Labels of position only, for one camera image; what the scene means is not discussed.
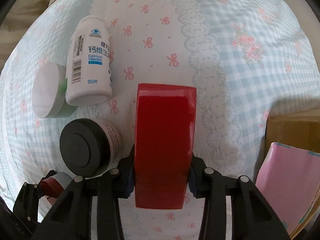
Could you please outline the red-lid small jar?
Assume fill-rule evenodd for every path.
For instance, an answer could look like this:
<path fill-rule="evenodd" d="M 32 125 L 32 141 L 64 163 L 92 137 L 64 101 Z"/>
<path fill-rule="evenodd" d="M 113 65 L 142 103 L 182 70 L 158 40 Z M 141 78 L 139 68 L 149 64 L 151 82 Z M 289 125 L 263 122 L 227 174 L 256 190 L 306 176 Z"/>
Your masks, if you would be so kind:
<path fill-rule="evenodd" d="M 41 194 L 47 199 L 50 205 L 54 205 L 71 181 L 72 178 L 68 174 L 51 170 L 46 177 L 40 181 Z"/>

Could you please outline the pink cardboard box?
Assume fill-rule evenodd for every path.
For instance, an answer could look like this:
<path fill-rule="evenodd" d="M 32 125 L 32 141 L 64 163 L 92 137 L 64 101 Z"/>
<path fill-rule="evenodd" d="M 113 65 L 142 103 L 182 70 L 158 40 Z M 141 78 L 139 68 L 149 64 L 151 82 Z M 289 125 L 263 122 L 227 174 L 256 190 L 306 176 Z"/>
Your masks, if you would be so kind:
<path fill-rule="evenodd" d="M 291 238 L 319 209 L 319 109 L 270 117 L 256 186 Z"/>

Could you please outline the black-lid white jar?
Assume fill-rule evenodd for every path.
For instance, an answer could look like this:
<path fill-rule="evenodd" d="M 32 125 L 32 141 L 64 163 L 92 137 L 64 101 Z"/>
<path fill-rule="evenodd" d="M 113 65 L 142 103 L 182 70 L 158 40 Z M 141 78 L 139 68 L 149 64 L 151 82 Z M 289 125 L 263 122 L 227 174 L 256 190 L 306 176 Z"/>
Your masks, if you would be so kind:
<path fill-rule="evenodd" d="M 114 168 L 120 157 L 121 136 L 106 120 L 76 119 L 60 135 L 60 153 L 68 169 L 92 178 Z"/>

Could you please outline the white-lid light green jar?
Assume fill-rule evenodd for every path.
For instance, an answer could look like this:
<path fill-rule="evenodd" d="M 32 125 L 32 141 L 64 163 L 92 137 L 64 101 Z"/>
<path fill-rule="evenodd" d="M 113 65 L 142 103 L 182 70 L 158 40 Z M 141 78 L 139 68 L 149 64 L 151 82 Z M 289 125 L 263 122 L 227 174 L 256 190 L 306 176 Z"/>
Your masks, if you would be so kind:
<path fill-rule="evenodd" d="M 76 109 L 66 102 L 66 68 L 47 62 L 36 74 L 31 103 L 38 118 L 66 118 Z"/>

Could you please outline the red rectangular box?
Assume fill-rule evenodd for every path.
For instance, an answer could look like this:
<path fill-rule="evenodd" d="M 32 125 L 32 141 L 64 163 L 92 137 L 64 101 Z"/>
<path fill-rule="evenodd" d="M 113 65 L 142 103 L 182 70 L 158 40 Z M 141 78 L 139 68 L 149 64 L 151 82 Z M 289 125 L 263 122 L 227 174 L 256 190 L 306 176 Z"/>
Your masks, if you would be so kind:
<path fill-rule="evenodd" d="M 135 125 L 136 207 L 183 207 L 193 155 L 196 88 L 141 83 Z"/>

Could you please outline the white vitamin bottle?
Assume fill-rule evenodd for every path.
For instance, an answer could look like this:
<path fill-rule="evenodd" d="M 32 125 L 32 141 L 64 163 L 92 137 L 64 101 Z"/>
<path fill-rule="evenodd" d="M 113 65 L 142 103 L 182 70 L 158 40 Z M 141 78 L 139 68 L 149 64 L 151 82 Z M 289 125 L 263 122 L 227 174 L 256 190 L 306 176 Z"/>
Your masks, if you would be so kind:
<path fill-rule="evenodd" d="M 112 97 L 109 33 L 102 19 L 84 17 L 71 36 L 66 64 L 66 102 L 82 107 Z"/>

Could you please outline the blue checked floral bedsheet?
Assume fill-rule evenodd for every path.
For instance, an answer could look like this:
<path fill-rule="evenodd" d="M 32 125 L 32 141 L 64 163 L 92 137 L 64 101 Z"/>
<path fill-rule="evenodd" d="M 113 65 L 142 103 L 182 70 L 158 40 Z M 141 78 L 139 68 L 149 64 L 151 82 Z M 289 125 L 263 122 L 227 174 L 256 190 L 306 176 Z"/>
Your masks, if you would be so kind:
<path fill-rule="evenodd" d="M 95 15 L 110 35 L 112 99 L 67 118 L 40 119 L 31 106 L 36 74 L 64 65 L 80 20 Z M 269 115 L 319 106 L 311 44 L 283 0 L 57 0 L 9 50 L 1 72 L 1 197 L 9 208 L 25 182 L 68 172 L 62 129 L 104 119 L 135 137 L 140 83 L 197 89 L 194 153 L 225 176 L 254 177 Z"/>

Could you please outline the beige curtain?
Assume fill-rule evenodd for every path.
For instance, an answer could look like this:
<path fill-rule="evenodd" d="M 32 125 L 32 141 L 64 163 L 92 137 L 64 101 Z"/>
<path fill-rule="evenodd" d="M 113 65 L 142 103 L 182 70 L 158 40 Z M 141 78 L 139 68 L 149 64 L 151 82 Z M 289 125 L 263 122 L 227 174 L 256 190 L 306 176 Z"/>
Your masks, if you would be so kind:
<path fill-rule="evenodd" d="M 16 0 L 1 24 L 1 46 L 16 46 L 34 21 L 55 1 Z"/>

